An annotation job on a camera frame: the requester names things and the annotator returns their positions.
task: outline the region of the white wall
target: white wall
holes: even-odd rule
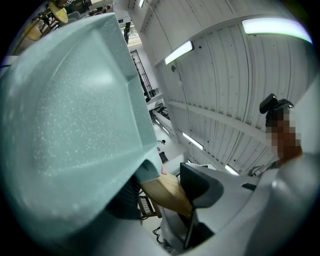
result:
[[[165,156],[168,158],[163,167],[167,173],[172,173],[180,167],[180,163],[185,163],[188,161],[186,158],[187,149],[178,143],[176,137],[173,134],[167,134],[162,126],[158,125],[156,122],[153,124],[155,130],[155,136],[157,140],[165,140],[165,145],[159,143],[158,147],[160,148],[159,153],[164,152]]]
[[[110,5],[112,7],[112,0],[91,0],[92,5],[90,6],[90,10],[97,8],[97,7],[103,7],[106,5]]]
[[[115,2],[113,4],[113,11],[114,11],[114,13],[116,15],[116,18],[118,20],[123,20],[123,23],[127,23],[127,22],[131,21],[129,13],[126,10],[121,9],[121,6],[119,6],[117,4],[117,2]]]
[[[320,152],[320,75],[318,75],[308,91],[293,109],[290,115],[296,127],[297,136],[300,136],[304,153],[318,154]]]
[[[145,52],[145,49],[143,47],[143,45],[140,43],[140,44],[137,44],[137,45],[132,45],[130,47],[128,47],[129,51],[132,52],[134,50],[136,50],[139,54],[139,58],[141,60],[141,63],[143,65],[143,68],[145,70],[145,73],[149,79],[149,82],[150,82],[150,85],[152,87],[152,89],[156,89],[159,87],[158,85],[158,82],[156,80],[156,76],[155,76],[155,73],[151,67],[151,64],[149,62],[149,59],[148,59],[148,56],[147,56],[147,53]]]

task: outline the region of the ceiling beam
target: ceiling beam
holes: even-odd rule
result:
[[[182,139],[182,140],[185,140],[189,143],[189,140],[187,140],[183,135],[182,135],[182,132],[179,132],[177,131],[176,134]],[[222,172],[224,172],[226,169],[225,169],[225,166],[220,163],[219,161],[217,161],[217,159],[215,159],[212,155],[209,155],[209,154],[206,154],[205,151],[201,150],[200,148],[194,146],[192,143],[191,143],[191,146],[196,149],[197,151],[199,151],[206,159],[208,159],[209,161],[209,164],[212,164],[213,167],[215,167],[217,170],[220,170]]]
[[[251,126],[250,124],[247,124],[245,122],[242,122],[240,120],[237,120],[235,118],[232,118],[230,116],[220,114],[218,112],[208,110],[202,107],[198,106],[192,106],[189,104],[184,104],[180,102],[170,101],[169,104],[171,106],[180,108],[180,109],[188,109],[189,111],[192,111],[196,114],[205,116],[207,118],[211,118],[213,120],[219,121],[227,126],[230,126],[240,132],[243,132],[246,135],[251,136],[252,138],[256,139],[257,141],[263,143],[264,145],[269,146],[266,140],[266,133],[262,130],[259,130],[258,128],[255,128]]]
[[[265,18],[265,17],[278,17],[278,16],[271,15],[268,11],[266,11],[265,13],[261,13],[261,14],[245,15],[245,16],[241,16],[241,17],[239,17],[238,15],[239,15],[238,13],[235,13],[232,16],[225,16],[224,17],[226,19],[225,21],[222,21],[218,24],[210,26],[210,27],[206,28],[205,30],[202,30],[199,33],[195,34],[194,36],[188,38],[186,41],[182,42],[178,47],[171,49],[171,53],[174,50],[178,49],[180,46],[184,45],[186,42],[195,41],[195,40],[202,38],[205,35],[212,33],[214,31],[224,29],[224,28],[234,26],[234,25],[241,25],[242,26],[242,21],[244,21],[244,20],[251,20],[251,19],[258,19],[258,18]],[[156,66],[160,62],[164,61],[165,58],[166,58],[166,56],[160,57],[157,60],[157,62],[154,64],[154,66]]]
[[[129,0],[129,3],[128,3],[128,8],[129,8],[129,9],[132,9],[132,10],[134,9],[135,1],[136,1],[136,0]]]
[[[150,105],[151,103],[157,102],[158,100],[163,99],[164,95],[162,93],[158,94],[157,96],[152,97],[148,102],[147,105]]]

